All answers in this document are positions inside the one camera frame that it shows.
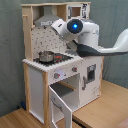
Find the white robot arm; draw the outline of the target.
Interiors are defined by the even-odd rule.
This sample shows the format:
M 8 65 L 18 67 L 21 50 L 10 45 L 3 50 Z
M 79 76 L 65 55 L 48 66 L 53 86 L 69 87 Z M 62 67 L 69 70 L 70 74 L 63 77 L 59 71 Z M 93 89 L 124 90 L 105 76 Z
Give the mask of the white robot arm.
M 86 56 L 110 56 L 128 53 L 128 29 L 125 29 L 117 38 L 112 48 L 103 48 L 98 45 L 99 25 L 79 18 L 63 21 L 58 19 L 51 28 L 62 40 L 73 41 L 78 39 L 77 54 Z

